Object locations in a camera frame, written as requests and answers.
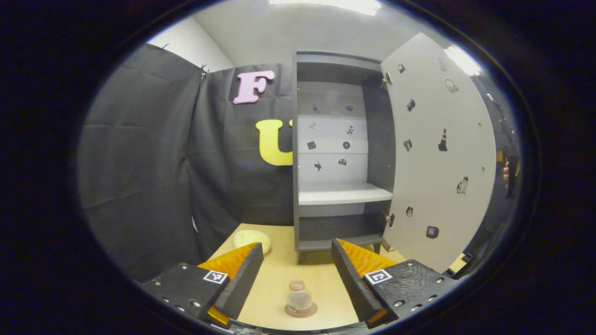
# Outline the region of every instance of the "table surface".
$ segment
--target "table surface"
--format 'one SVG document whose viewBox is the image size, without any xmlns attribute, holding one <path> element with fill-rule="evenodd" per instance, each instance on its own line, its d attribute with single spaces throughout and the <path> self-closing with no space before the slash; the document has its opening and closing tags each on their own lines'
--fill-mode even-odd
<svg viewBox="0 0 596 335">
<path fill-rule="evenodd" d="M 269 235 L 271 250 L 265 255 L 238 321 L 258 327 L 303 331 L 358 322 L 330 251 L 309 253 L 304 263 L 298 264 L 293 226 L 240 224 L 211 259 L 232 251 L 234 234 L 245 229 L 255 229 Z M 398 263 L 406 260 L 397 251 L 386 252 L 384 248 L 381 248 L 381 255 Z M 318 306 L 318 311 L 311 317 L 293 318 L 284 310 L 288 284 L 296 278 L 304 281 L 312 292 L 313 302 Z"/>
</svg>

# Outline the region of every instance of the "door hinge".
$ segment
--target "door hinge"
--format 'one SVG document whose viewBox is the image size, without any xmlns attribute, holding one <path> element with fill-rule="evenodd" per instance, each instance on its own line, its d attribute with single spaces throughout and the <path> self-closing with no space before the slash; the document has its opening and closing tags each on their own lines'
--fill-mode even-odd
<svg viewBox="0 0 596 335">
<path fill-rule="evenodd" d="M 389 228 L 393 228 L 393 221 L 395 221 L 395 214 L 391 213 L 391 215 L 385 216 L 385 221 L 389 225 Z"/>
<path fill-rule="evenodd" d="M 389 75 L 389 72 L 385 72 L 385 77 L 383 77 L 383 80 L 381 81 L 381 88 L 387 89 L 387 84 L 391 85 L 391 76 Z"/>
</svg>

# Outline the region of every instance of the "cabinet door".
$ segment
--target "cabinet door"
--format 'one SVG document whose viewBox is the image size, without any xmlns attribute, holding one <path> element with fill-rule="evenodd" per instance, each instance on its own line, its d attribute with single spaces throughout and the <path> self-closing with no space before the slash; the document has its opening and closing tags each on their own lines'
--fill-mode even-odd
<svg viewBox="0 0 596 335">
<path fill-rule="evenodd" d="M 392 81 L 396 139 L 395 219 L 384 238 L 407 259 L 443 272 L 478 230 L 491 199 L 491 120 L 470 77 L 422 33 L 381 69 Z"/>
</svg>

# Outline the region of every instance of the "small glass jar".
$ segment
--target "small glass jar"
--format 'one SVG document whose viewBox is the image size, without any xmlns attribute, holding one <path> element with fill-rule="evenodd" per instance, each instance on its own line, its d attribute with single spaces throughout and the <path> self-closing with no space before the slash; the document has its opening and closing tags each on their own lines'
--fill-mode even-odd
<svg viewBox="0 0 596 335">
<path fill-rule="evenodd" d="M 310 313 L 312 308 L 312 294 L 304 282 L 294 279 L 290 282 L 288 293 L 285 297 L 288 313 L 295 317 L 304 317 Z"/>
</svg>

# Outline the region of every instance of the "ceiling light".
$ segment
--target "ceiling light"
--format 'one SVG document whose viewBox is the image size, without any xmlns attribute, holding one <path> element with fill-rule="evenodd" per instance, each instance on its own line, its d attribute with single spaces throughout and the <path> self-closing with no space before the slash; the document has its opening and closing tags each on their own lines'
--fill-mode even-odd
<svg viewBox="0 0 596 335">
<path fill-rule="evenodd" d="M 270 5 L 310 4 L 325 5 L 356 11 L 361 14 L 375 16 L 381 4 L 376 0 L 269 0 Z"/>
<path fill-rule="evenodd" d="M 459 66 L 467 75 L 478 76 L 480 74 L 480 66 L 462 49 L 452 45 L 445 49 L 445 53 L 451 58 L 457 66 Z"/>
</svg>

